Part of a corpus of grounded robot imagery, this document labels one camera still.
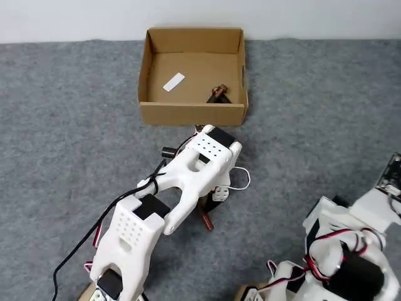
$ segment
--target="gray carpet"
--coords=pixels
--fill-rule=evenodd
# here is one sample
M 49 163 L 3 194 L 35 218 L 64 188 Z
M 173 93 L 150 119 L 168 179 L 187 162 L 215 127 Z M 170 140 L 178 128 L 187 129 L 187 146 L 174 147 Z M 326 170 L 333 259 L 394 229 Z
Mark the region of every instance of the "gray carpet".
M 302 222 L 320 196 L 354 199 L 401 151 L 401 41 L 247 42 L 250 108 L 227 129 L 248 190 L 193 213 L 156 246 L 154 300 L 232 300 L 266 260 L 302 263 Z M 142 42 L 0 45 L 0 292 L 49 300 L 51 272 L 108 202 L 151 172 L 190 127 L 152 127 L 136 101 Z M 234 175 L 234 184 L 243 178 Z M 177 193 L 160 197 L 169 204 Z M 401 278 L 400 230 L 386 254 Z M 58 300 L 88 283 L 91 241 L 60 271 Z

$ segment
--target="white robotic arm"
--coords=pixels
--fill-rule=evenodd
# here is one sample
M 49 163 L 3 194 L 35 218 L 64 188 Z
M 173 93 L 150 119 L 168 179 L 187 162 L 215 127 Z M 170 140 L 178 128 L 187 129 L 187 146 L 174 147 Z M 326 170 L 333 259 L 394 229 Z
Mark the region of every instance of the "white robotic arm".
M 157 173 L 155 182 L 117 203 L 108 231 L 100 240 L 90 278 L 97 283 L 93 301 L 133 301 L 141 296 L 150 256 L 163 232 L 172 234 L 196 207 L 198 199 L 219 186 L 229 186 L 241 144 L 219 128 L 206 125 L 173 160 Z M 138 183 L 141 187 L 150 179 Z M 170 211 L 153 194 L 182 190 Z
M 400 288 L 383 249 L 385 231 L 401 224 L 401 156 L 395 154 L 378 184 L 347 204 L 322 197 L 303 222 L 305 262 L 272 268 L 263 287 L 241 301 L 391 301 Z

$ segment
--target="box flap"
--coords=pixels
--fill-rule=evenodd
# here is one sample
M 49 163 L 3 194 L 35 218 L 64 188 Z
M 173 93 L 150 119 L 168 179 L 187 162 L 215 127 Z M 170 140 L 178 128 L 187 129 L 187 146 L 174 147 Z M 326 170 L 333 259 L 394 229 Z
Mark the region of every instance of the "box flap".
M 241 125 L 244 115 L 243 104 L 140 102 L 140 106 L 143 121 L 147 124 Z
M 156 53 L 237 53 L 241 28 L 150 28 Z

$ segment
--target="white wall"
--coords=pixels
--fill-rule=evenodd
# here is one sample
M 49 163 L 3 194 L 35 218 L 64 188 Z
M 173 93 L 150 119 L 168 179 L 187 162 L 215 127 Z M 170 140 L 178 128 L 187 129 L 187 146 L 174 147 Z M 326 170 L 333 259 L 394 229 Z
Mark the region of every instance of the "white wall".
M 249 39 L 401 38 L 401 0 L 0 0 L 0 43 L 141 40 L 177 25 L 240 26 Z

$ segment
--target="cardboard box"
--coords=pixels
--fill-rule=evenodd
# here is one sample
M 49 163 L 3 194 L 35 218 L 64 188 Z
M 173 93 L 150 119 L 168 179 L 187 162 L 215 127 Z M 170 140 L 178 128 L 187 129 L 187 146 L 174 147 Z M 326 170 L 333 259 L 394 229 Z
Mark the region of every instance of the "cardboard box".
M 185 78 L 165 91 L 163 86 L 178 72 Z M 220 84 L 228 87 L 231 103 L 207 103 Z M 242 29 L 149 29 L 138 100 L 146 124 L 241 125 L 248 107 Z

